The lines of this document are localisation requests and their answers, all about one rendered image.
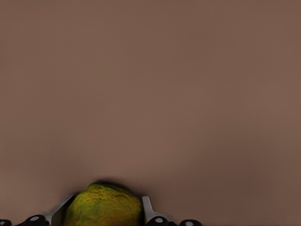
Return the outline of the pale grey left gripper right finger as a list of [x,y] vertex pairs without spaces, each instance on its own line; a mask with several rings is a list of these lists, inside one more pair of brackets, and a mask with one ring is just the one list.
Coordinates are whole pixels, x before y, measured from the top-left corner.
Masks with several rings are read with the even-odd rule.
[[175,226],[175,222],[170,215],[153,210],[148,196],[142,196],[142,202],[145,226]]

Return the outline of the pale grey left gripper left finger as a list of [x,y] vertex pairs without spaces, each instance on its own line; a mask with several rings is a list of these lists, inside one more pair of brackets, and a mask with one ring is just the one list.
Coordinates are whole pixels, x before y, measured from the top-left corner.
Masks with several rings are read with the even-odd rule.
[[40,212],[28,217],[21,226],[63,226],[63,219],[75,195],[67,195],[49,211]]

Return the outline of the yellow-green orange fruit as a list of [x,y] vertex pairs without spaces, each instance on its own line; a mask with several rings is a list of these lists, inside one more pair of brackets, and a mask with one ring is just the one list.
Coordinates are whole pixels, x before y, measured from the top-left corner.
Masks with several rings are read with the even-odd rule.
[[140,226],[143,207],[138,196],[120,186],[92,183],[76,195],[63,226]]

